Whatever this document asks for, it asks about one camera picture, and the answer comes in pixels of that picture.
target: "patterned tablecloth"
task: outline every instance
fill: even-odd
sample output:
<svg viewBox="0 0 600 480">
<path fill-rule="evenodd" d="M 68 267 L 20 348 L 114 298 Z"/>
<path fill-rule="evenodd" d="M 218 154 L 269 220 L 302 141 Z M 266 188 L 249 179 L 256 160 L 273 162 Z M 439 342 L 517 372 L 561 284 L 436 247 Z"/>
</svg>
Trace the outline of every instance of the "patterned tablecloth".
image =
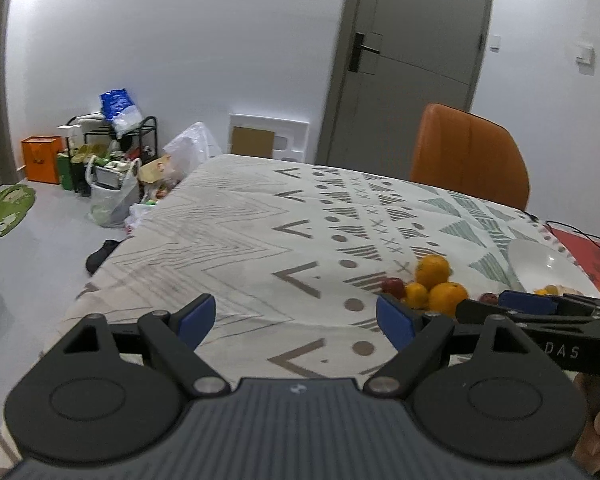
<svg viewBox="0 0 600 480">
<path fill-rule="evenodd" d="M 120 245 L 48 347 L 87 313 L 129 322 L 209 292 L 218 314 L 198 353 L 233 384 L 241 376 L 363 382 L 395 353 L 376 323 L 383 278 L 408 282 L 419 258 L 442 254 L 472 298 L 498 293 L 516 286 L 506 258 L 514 238 L 573 260 L 506 206 L 372 174 L 223 155 Z M 0 476 L 17 459 L 3 427 Z"/>
</svg>

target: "chair backrest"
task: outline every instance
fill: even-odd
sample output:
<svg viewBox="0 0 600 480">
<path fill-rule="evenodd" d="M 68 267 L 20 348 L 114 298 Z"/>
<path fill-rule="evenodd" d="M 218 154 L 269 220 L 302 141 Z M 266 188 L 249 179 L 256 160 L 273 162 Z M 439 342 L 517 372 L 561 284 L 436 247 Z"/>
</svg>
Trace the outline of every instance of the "chair backrest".
<svg viewBox="0 0 600 480">
<path fill-rule="evenodd" d="M 529 199 L 525 162 L 510 133 L 441 104 L 424 110 L 410 180 L 522 210 Z"/>
</svg>

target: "red fruit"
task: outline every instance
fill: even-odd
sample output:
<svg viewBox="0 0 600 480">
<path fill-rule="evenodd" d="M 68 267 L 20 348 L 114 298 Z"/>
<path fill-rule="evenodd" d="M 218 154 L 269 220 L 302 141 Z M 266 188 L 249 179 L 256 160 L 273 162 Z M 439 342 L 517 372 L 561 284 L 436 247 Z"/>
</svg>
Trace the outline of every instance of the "red fruit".
<svg viewBox="0 0 600 480">
<path fill-rule="evenodd" d="M 401 300 L 404 298 L 404 282 L 400 278 L 385 278 L 382 280 L 382 291 L 385 294 L 391 294 L 394 298 Z"/>
<path fill-rule="evenodd" d="M 492 305 L 497 305 L 498 304 L 498 297 L 493 294 L 492 292 L 485 292 L 483 295 L 480 296 L 480 299 L 478 300 L 481 303 L 489 303 Z"/>
</svg>

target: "blue plastic package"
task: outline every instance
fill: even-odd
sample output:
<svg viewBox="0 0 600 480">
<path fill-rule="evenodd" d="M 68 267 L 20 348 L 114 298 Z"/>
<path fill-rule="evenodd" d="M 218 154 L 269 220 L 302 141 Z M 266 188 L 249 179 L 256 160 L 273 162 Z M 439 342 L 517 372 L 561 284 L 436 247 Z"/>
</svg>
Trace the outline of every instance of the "blue plastic package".
<svg viewBox="0 0 600 480">
<path fill-rule="evenodd" d="M 142 122 L 142 113 L 129 97 L 126 89 L 109 90 L 100 95 L 104 117 L 113 124 L 118 138 L 137 128 Z"/>
</svg>

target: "black shoe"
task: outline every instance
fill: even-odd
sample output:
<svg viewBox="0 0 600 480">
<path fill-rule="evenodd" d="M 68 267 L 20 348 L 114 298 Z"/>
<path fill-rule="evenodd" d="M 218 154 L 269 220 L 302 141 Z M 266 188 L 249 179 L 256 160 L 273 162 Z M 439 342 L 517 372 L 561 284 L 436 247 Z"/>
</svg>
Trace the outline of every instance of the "black shoe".
<svg viewBox="0 0 600 480">
<path fill-rule="evenodd" d="M 109 255 L 116 250 L 122 241 L 117 240 L 104 240 L 102 247 L 95 251 L 93 254 L 90 254 L 87 258 L 87 262 L 85 263 L 85 267 L 90 276 L 93 276 L 96 270 L 100 268 L 100 266 L 104 263 Z"/>
</svg>

